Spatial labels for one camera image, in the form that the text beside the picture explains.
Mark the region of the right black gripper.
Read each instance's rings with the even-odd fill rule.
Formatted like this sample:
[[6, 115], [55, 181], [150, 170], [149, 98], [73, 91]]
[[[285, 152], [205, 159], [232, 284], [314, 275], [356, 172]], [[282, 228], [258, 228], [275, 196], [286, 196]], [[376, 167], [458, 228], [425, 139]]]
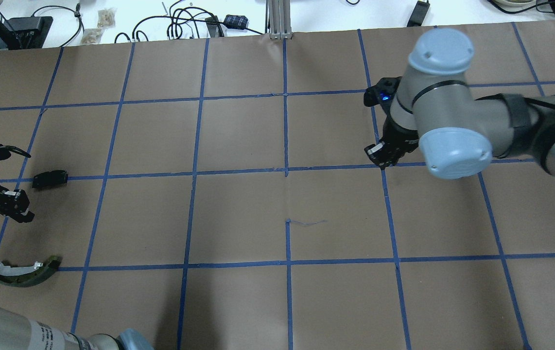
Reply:
[[400, 77], [384, 77], [364, 92], [364, 106], [371, 108], [379, 105], [386, 115], [382, 137], [377, 143], [364, 147], [366, 155], [373, 158], [373, 163], [380, 169], [395, 166], [400, 158], [419, 146], [417, 131], [403, 128], [391, 117], [391, 106], [400, 80]]

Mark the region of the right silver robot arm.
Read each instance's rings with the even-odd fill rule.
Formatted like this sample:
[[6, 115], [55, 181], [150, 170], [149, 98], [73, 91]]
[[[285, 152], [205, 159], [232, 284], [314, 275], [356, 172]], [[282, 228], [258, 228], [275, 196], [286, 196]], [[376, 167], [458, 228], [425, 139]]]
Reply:
[[420, 149], [431, 175], [459, 179], [494, 159], [529, 155], [555, 177], [555, 95], [474, 98], [465, 78], [474, 53], [461, 31], [431, 29], [410, 52], [404, 75], [366, 89], [364, 105], [386, 113], [380, 139], [364, 149], [371, 162], [385, 169]]

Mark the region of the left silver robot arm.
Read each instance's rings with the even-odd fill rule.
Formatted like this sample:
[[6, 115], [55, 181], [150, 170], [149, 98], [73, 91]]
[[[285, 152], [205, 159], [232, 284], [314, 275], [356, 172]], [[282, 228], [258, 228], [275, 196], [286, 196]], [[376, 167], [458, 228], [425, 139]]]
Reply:
[[[0, 144], [0, 161], [17, 154], [25, 158], [26, 151]], [[0, 216], [13, 221], [31, 222], [35, 215], [22, 189], [10, 190], [0, 185]], [[55, 255], [29, 266], [12, 266], [0, 261], [0, 284], [26, 288], [36, 286], [53, 276], [61, 264]], [[81, 337], [28, 317], [0, 308], [0, 350], [150, 350], [152, 345], [135, 329], [126, 329], [119, 336], [104, 333]]]

